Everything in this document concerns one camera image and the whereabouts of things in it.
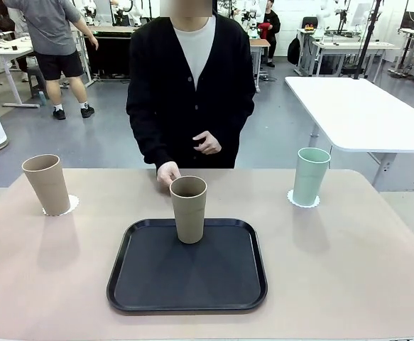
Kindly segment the person's left hand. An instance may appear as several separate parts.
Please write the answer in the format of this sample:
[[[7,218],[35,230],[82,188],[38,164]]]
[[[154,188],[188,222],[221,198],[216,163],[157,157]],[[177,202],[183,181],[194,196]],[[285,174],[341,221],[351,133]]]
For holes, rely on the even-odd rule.
[[[192,140],[197,144],[194,149],[204,155],[216,154],[222,150],[218,140],[209,131],[203,131],[193,137]]]

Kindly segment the person's right hand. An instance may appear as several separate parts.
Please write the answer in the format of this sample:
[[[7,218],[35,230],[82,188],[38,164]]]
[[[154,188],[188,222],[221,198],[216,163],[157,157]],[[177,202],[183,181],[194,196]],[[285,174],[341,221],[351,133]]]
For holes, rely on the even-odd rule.
[[[158,190],[161,193],[169,193],[171,183],[180,177],[180,170],[176,162],[169,161],[162,164],[156,172]]]

